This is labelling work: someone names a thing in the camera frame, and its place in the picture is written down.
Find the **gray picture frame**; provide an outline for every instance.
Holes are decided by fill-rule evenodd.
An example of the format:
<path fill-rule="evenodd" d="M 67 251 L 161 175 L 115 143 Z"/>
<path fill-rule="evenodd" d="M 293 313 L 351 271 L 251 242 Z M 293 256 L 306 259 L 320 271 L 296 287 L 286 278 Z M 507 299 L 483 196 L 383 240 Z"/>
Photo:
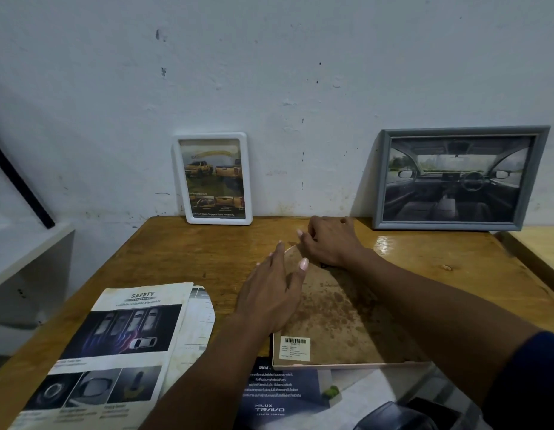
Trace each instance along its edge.
<path fill-rule="evenodd" d="M 380 145 L 376 160 L 377 187 L 374 193 L 373 228 L 409 229 L 434 231 L 520 231 L 524 223 L 531 190 L 539 168 L 539 162 L 550 131 L 549 125 L 525 125 L 517 127 L 472 127 L 472 128 L 422 128 L 422 129 L 383 129 L 378 137 Z M 530 151 L 527 154 L 521 176 L 518 200 L 511 222 L 461 222 L 461 221 L 385 221 L 383 220 L 387 174 L 389 169 L 390 145 L 395 139 L 407 137 L 486 137 L 486 136 L 532 136 Z"/>

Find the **framed photo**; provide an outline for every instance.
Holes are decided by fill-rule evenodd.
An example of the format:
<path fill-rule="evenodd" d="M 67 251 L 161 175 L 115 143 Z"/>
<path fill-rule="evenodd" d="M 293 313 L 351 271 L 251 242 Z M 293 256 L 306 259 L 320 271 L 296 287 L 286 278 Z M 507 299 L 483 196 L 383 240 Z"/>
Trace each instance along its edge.
<path fill-rule="evenodd" d="M 189 223 L 251 224 L 245 133 L 177 136 L 174 154 L 185 217 Z"/>
<path fill-rule="evenodd" d="M 381 131 L 374 229 L 519 231 L 549 130 Z"/>

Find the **steering wheel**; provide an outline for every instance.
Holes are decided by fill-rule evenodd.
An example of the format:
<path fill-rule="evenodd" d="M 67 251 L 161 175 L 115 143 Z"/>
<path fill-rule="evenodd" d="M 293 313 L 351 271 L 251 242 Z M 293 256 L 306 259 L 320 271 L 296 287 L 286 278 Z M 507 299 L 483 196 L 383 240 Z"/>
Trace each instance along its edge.
<path fill-rule="evenodd" d="M 465 173 L 462 178 L 460 178 L 460 185 L 466 191 L 478 191 L 484 187 L 484 183 L 484 175 L 480 172 Z"/>

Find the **forearm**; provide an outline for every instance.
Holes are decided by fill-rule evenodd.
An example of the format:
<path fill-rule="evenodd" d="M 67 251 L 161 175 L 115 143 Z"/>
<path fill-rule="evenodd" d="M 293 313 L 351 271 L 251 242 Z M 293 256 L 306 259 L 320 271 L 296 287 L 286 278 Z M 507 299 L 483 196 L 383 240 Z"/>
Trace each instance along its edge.
<path fill-rule="evenodd" d="M 539 328 L 497 305 L 363 249 L 347 268 L 367 283 L 423 351 L 482 404 L 510 356 Z"/>
<path fill-rule="evenodd" d="M 202 356 L 161 398 L 140 430 L 230 429 L 264 329 L 230 315 Z"/>

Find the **white sticker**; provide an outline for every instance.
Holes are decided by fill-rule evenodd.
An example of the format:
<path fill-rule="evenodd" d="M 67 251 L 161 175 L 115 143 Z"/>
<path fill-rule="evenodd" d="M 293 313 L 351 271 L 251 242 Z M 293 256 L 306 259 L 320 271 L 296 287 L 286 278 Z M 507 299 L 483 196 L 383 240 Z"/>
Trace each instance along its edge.
<path fill-rule="evenodd" d="M 297 337 L 281 337 L 279 359 L 291 361 L 311 361 L 311 339 Z"/>

